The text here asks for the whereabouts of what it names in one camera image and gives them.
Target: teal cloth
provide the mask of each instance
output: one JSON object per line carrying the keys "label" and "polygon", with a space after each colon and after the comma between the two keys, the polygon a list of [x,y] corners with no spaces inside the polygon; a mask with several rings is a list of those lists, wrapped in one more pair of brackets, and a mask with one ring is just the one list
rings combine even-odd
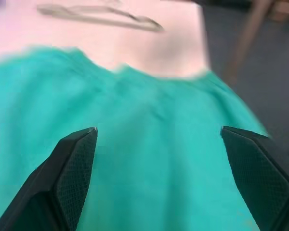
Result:
{"label": "teal cloth", "polygon": [[214,73],[112,73],[80,50],[41,48],[0,63],[0,216],[71,132],[98,127],[78,231],[255,231],[220,136],[266,134]]}

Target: teal shirt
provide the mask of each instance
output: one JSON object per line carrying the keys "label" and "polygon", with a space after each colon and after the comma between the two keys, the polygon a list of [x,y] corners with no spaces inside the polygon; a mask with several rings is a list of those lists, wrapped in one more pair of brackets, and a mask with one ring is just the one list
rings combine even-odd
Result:
{"label": "teal shirt", "polygon": [[112,73],[81,51],[42,48],[0,63],[0,216],[71,132],[98,127],[78,231],[254,231],[220,136],[266,134],[212,72]]}

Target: gray floor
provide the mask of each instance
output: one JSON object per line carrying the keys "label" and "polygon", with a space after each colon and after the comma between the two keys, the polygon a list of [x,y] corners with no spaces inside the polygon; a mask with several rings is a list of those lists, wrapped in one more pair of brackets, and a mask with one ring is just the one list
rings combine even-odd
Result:
{"label": "gray floor", "polygon": [[[203,8],[212,68],[222,76],[247,12]],[[233,89],[289,152],[289,23],[265,21]]]}

